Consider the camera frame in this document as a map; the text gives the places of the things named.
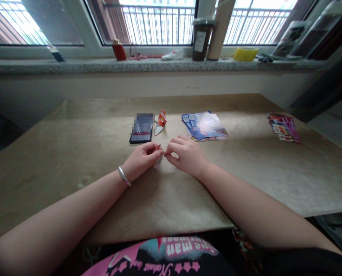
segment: person's right hand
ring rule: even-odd
[[[172,152],[176,153],[178,158],[172,156]],[[199,178],[210,164],[198,143],[181,135],[172,138],[164,157],[176,168],[196,178]]]

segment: granite window sill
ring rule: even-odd
[[[273,63],[237,62],[232,58],[219,61],[195,62],[191,58],[179,61],[142,59],[140,61],[116,61],[115,59],[71,59],[58,63],[55,60],[0,60],[0,75],[36,74],[91,74],[128,72],[204,72],[204,71],[275,71],[316,70],[324,61],[275,61]]]

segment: silver bracelet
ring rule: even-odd
[[[118,166],[118,172],[120,173],[120,176],[122,177],[122,179],[125,181],[126,185],[131,187],[131,183],[127,180],[124,171],[122,170],[121,166]]]

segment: finger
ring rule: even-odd
[[[158,158],[160,158],[160,156],[163,154],[162,150],[157,150],[149,155],[146,156],[148,162],[153,163],[154,161],[156,161]]]
[[[178,137],[174,137],[171,139],[170,142],[176,143],[176,144],[180,144],[180,145],[184,145],[186,143],[186,141],[184,139],[178,138]]]
[[[147,152],[148,150],[155,150],[158,146],[159,144],[157,144],[156,142],[148,142],[141,145],[145,152]]]
[[[168,144],[167,150],[164,154],[170,154],[170,153],[174,152],[174,153],[177,153],[179,155],[179,153],[181,151],[182,151],[182,145],[170,142]]]
[[[180,138],[180,139],[185,140],[185,141],[190,140],[189,138],[182,136],[182,135],[177,136],[177,138]]]
[[[168,162],[171,163],[172,165],[174,165],[175,167],[177,167],[180,163],[180,160],[170,154],[165,155],[165,157],[167,158]]]

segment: black smartphone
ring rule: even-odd
[[[130,144],[147,143],[152,140],[153,114],[137,114],[132,128]]]

